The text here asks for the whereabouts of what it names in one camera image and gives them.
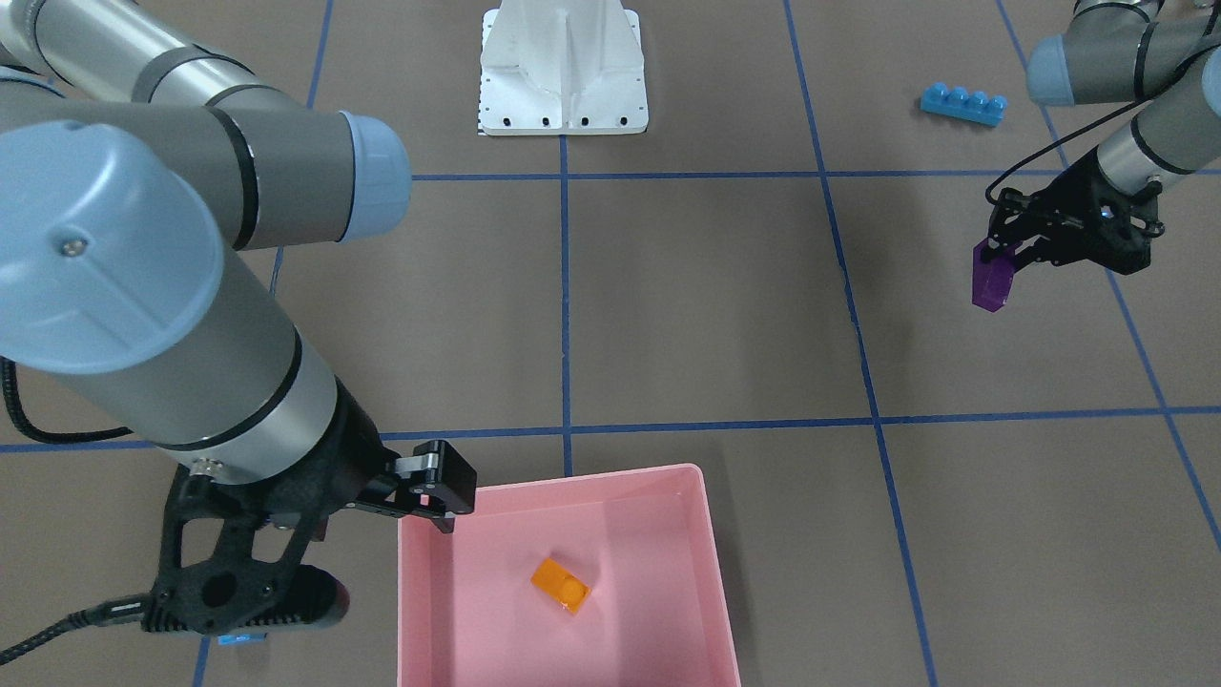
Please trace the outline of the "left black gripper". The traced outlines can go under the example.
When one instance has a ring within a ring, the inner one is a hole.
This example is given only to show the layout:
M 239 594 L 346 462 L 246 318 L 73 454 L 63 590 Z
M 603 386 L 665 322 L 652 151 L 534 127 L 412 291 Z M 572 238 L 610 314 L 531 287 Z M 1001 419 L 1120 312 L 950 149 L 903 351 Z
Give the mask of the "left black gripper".
M 1164 234 L 1158 200 L 1166 173 L 1158 166 L 1106 166 L 1103 148 L 1085 153 L 1042 192 L 1004 187 L 990 199 L 983 264 L 1009 260 L 1013 271 L 1033 262 L 1090 261 L 1117 275 L 1151 262 L 1151 242 Z

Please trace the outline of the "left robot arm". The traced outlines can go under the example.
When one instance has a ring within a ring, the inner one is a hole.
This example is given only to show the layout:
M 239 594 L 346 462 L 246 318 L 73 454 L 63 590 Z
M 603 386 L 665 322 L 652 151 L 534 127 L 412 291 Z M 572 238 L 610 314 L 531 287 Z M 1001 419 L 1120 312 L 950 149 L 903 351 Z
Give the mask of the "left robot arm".
M 977 273 L 1087 260 L 1117 275 L 1151 261 L 1158 201 L 1219 159 L 1219 9 L 1161 21 L 1160 1 L 1077 1 L 1063 33 L 1031 52 L 1026 92 L 1049 106 L 1122 104 L 1137 113 L 1042 192 L 993 199 Z

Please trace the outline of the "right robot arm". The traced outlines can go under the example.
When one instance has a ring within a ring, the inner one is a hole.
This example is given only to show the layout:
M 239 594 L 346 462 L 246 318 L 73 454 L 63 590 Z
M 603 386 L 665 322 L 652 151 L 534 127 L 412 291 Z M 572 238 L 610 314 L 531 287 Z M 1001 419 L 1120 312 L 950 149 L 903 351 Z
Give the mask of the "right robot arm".
M 386 448 L 241 251 L 375 238 L 407 214 L 400 135 L 314 112 L 134 1 L 2 4 L 2 401 L 22 434 L 138 434 L 177 470 L 151 591 L 53 625 L 324 628 L 302 563 L 332 513 L 451 533 L 476 473 Z

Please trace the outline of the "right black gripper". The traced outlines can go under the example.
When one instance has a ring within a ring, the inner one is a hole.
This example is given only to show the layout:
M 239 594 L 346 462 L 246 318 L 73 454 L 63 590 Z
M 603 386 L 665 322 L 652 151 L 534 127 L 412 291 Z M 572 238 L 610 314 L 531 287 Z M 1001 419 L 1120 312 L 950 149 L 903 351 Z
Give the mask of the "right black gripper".
M 453 534 L 457 519 L 475 511 L 476 491 L 477 470 L 449 441 L 393 451 L 339 388 L 320 441 L 283 473 L 223 486 L 177 471 L 143 628 L 219 636 L 337 624 L 347 614 L 348 591 L 305 560 L 335 514 L 426 519 L 441 534 Z

